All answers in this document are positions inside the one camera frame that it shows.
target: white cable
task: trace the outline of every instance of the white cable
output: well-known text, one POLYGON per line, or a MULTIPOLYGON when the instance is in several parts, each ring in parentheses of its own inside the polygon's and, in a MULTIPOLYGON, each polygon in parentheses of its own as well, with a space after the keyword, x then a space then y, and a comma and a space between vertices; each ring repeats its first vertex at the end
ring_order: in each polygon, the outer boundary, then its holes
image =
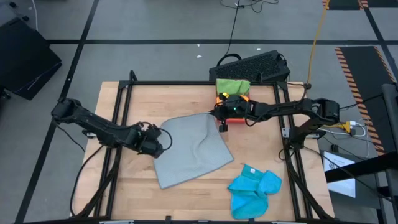
MULTIPOLYGON (((361 118, 358 122, 356 122, 355 126, 356 126, 356 127, 361 127, 362 130, 363 130, 363 134, 362 134, 362 135, 354 135, 354 137, 365 137, 366 146, 367 146, 367 148, 368 148, 368 153, 366 154, 365 158, 368 158, 369 155, 370 155, 370 152, 371 152, 370 147, 369 147, 369 141, 368 141, 368 137, 369 137, 369 125, 366 124, 366 123, 361 124, 361 121, 364 121, 364 120, 367 120, 368 122, 370 122, 367 118, 361 118)), ((319 130, 326 131, 326 132, 332 133, 332 134, 349 135, 348 133, 334 132, 334 131, 329 131, 329 130, 325 130, 325 129, 322 129, 322 128, 319 128, 319 130)))
POLYGON ((365 158, 368 158, 368 156, 369 156, 369 154, 370 154, 370 152, 371 152, 371 149, 370 149, 370 147, 369 147, 369 141, 368 141, 368 137, 369 137, 369 124, 366 124, 366 123, 364 122, 363 125, 362 125, 362 124, 361 124, 361 121, 364 121, 364 120, 370 122, 369 119, 367 119, 367 118, 361 118, 361 119, 358 121, 358 124, 359 124, 361 127, 366 126, 367 134, 366 134, 365 140, 366 140, 366 146, 368 147, 368 154, 365 156, 365 158))
MULTIPOLYGON (((363 134, 361 134, 361 135, 354 135, 354 137, 364 137, 364 136, 366 135, 367 131, 365 130, 364 126, 358 126, 358 127, 362 128, 363 134)), ((318 128, 318 130, 326 131, 326 132, 332 133, 332 134, 350 135, 350 134, 348 134, 348 133, 341 133, 341 132, 336 132, 336 131, 329 131, 329 130, 326 130, 326 129, 323 129, 323 128, 318 128)))
POLYGON ((37 25, 37 10, 36 10, 35 0, 32 0, 32 4, 33 4, 33 8, 35 10, 36 30, 39 31, 39 26, 37 25))

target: orange striped tape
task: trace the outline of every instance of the orange striped tape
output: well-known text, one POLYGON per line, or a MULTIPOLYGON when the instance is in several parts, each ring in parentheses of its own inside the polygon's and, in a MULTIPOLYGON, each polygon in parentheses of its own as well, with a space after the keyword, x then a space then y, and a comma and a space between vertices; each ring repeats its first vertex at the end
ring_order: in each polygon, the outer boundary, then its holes
POLYGON ((326 2, 327 2, 327 0, 322 0, 322 6, 323 6, 323 7, 325 7, 325 6, 326 6, 326 2))
POLYGON ((368 0, 358 0, 358 2, 360 2, 359 6, 361 7, 361 9, 369 7, 368 0))
POLYGON ((335 51, 337 54, 338 61, 341 65, 341 68, 343 69, 343 73, 344 73, 344 76, 346 77, 349 88, 351 89, 351 92, 353 94, 354 100, 357 103, 359 113, 361 114, 363 119, 368 120, 368 121, 365 120, 365 123, 368 125, 369 137, 376 149, 376 152, 379 156, 384 155, 385 152, 384 152, 382 143, 380 141, 379 135, 377 134, 376 129, 374 128, 374 126, 372 124, 371 117, 369 116, 366 106, 363 104, 362 96, 359 93, 358 87, 356 86, 356 83, 355 83, 355 79, 354 79, 353 75, 351 74, 351 70, 349 69, 349 66, 344 57, 344 54, 339 47, 336 47, 335 51))
POLYGON ((393 83, 396 83, 396 79, 394 78, 394 76, 392 75, 392 73, 390 72, 390 70, 388 69, 388 66, 386 64, 386 61, 384 61, 383 56, 381 55, 381 52, 379 51, 379 49, 377 47, 374 47, 374 49, 376 50, 376 53, 378 54, 381 63, 383 64, 384 69, 386 69, 386 72, 388 74, 388 76, 390 77, 390 80, 393 83))

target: white paper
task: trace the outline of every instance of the white paper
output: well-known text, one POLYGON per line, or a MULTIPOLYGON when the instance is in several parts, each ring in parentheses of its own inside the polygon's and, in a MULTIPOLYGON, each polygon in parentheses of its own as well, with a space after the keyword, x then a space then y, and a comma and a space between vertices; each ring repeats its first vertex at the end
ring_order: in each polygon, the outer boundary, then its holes
MULTIPOLYGON (((330 159, 332 162, 337 164, 339 167, 343 167, 343 166, 347 166, 347 165, 355 163, 352 160, 345 159, 340 156, 336 156, 329 152, 324 152, 323 156, 330 159)), ((323 159, 323 168, 324 168, 325 172, 332 170, 332 169, 338 169, 336 165, 332 164, 327 159, 323 159)), ((329 183, 328 188, 329 188, 329 190, 337 192, 339 194, 343 194, 343 195, 347 195, 347 196, 355 198, 355 180, 354 179, 347 179, 347 180, 341 180, 341 181, 329 183)))

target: green cloth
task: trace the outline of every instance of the green cloth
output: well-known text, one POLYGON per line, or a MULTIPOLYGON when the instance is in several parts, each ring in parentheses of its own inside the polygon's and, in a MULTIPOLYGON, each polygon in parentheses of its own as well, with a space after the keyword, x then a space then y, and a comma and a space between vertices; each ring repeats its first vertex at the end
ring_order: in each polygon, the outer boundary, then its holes
POLYGON ((217 95, 227 93, 229 95, 247 95, 250 89, 250 82, 246 80, 231 80, 217 78, 216 80, 217 95))

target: black box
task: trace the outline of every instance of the black box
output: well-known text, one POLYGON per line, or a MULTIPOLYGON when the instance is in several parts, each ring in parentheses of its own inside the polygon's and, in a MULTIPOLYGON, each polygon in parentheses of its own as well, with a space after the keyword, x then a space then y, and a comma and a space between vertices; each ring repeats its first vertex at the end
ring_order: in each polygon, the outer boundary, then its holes
POLYGON ((18 17, 1 19, 0 85, 31 100, 62 65, 61 60, 47 41, 18 17))
POLYGON ((276 50, 227 63, 209 70, 209 80, 245 79, 250 82, 284 81, 289 76, 285 58, 276 50))

